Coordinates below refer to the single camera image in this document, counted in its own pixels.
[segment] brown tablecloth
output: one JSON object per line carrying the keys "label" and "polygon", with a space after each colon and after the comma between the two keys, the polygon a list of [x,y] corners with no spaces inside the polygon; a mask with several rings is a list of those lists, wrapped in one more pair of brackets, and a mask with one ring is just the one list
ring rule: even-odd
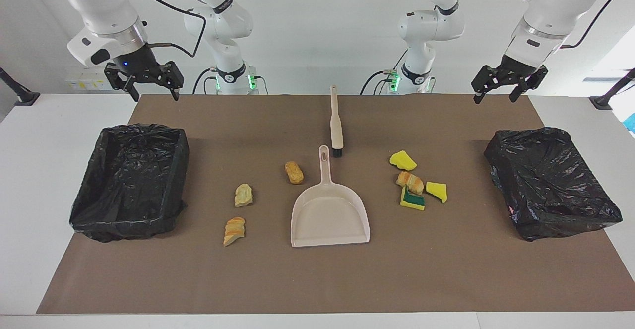
{"label": "brown tablecloth", "polygon": [[[75,234],[38,313],[635,310],[635,284],[604,231],[533,243],[515,232],[483,150],[496,130],[542,126],[528,98],[341,96],[340,114],[333,180],[364,201],[370,243],[290,245],[293,203],[319,182],[318,147],[330,144],[327,96],[146,95],[131,123],[188,134],[188,207],[153,239]],[[402,149],[419,163],[413,173],[447,184],[446,204],[399,206],[388,158]],[[288,183],[292,160],[302,185]],[[244,182],[254,204],[235,209]],[[224,248],[234,216],[247,236]]]}

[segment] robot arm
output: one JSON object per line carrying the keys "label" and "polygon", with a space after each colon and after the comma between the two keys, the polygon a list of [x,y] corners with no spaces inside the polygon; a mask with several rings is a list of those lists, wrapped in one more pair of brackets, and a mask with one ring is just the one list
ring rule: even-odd
{"label": "robot arm", "polygon": [[399,70],[402,80],[396,94],[419,92],[429,76],[435,49],[428,42],[453,40],[463,35],[465,18],[458,8],[458,0],[430,1],[435,4],[435,10],[409,12],[399,22],[399,35],[408,44],[408,53]]}
{"label": "robot arm", "polygon": [[174,62],[159,65],[147,43],[143,22],[129,0],[68,0],[82,16],[84,28],[68,43],[70,53],[85,66],[106,65],[114,89],[139,95],[134,83],[166,87],[175,100],[183,76]]}
{"label": "robot arm", "polygon": [[[203,38],[216,61],[218,91],[224,94],[248,94],[256,88],[255,71],[243,60],[240,47],[233,39],[252,33],[252,17],[234,0],[200,0],[208,6],[191,10],[206,18]],[[186,15],[186,29],[198,35],[202,21]]]}
{"label": "robot arm", "polygon": [[518,23],[501,64],[483,66],[472,81],[474,101],[501,85],[517,85],[511,101],[528,89],[536,89],[547,74],[543,62],[572,33],[578,20],[597,0],[527,0],[529,7]]}

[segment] white dustpan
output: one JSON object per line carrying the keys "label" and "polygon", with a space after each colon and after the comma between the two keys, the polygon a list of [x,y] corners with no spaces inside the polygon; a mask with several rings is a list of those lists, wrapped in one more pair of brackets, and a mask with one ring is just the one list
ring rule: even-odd
{"label": "white dustpan", "polygon": [[322,181],[295,200],[291,216],[293,247],[370,241],[366,209],[358,194],[331,180],[328,146],[319,148]]}

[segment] plastic bag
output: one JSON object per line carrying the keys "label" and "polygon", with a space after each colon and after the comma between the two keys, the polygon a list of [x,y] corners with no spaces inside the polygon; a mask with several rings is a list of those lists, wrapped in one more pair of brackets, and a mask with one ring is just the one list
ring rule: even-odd
{"label": "plastic bag", "polygon": [[622,221],[563,130],[498,131],[485,157],[510,217],[527,241],[573,236]]}
{"label": "plastic bag", "polygon": [[104,128],[72,206],[75,232],[108,242],[176,225],[188,170],[186,132],[157,124]]}

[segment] dustpan handle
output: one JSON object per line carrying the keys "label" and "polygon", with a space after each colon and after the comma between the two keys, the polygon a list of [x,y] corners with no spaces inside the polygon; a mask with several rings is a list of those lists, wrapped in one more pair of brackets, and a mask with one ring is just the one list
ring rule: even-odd
{"label": "dustpan handle", "polygon": [[320,184],[332,184],[331,180],[331,159],[328,156],[328,146],[323,145],[319,148],[319,170],[322,175]]}

